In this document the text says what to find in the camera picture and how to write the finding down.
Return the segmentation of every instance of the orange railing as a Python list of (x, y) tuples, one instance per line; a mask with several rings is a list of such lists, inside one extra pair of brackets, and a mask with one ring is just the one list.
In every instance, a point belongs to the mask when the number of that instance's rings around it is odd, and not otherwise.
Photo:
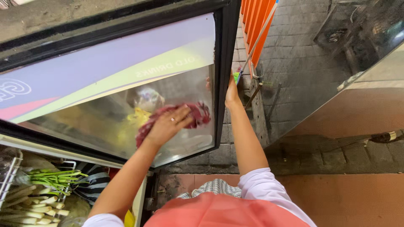
[[(270, 15), (271, 10), (275, 6), (276, 0), (242, 0), (240, 10), (241, 27), (243, 29), (244, 43), (246, 45), (247, 56), (250, 54), (254, 43), (257, 41), (261, 29), (264, 27), (265, 21)], [(251, 62), (257, 67), (259, 56), (264, 47), (265, 39), (268, 34), (269, 27), (272, 22), (273, 14), (268, 25), (263, 30), (251, 59), (247, 66), (251, 69)]]

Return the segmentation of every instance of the wire basket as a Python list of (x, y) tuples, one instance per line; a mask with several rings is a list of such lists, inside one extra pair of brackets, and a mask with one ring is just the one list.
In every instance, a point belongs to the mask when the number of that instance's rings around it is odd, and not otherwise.
[(20, 167), (21, 161), (23, 160), (23, 153), (21, 150), (18, 150), (17, 157), (13, 158), (11, 165), (6, 173), (4, 181), (1, 182), (0, 187), (0, 210), (3, 205), (4, 200), (6, 199), (6, 195), (10, 189), (10, 186), (13, 183), (14, 177), (17, 174), (17, 170)]

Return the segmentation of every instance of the refrigerator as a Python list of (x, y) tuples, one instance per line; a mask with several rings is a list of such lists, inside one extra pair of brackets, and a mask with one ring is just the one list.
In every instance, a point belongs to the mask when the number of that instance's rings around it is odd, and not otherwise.
[(239, 0), (139, 1), (0, 45), (0, 144), (121, 168), (167, 105), (203, 103), (150, 170), (219, 147)]

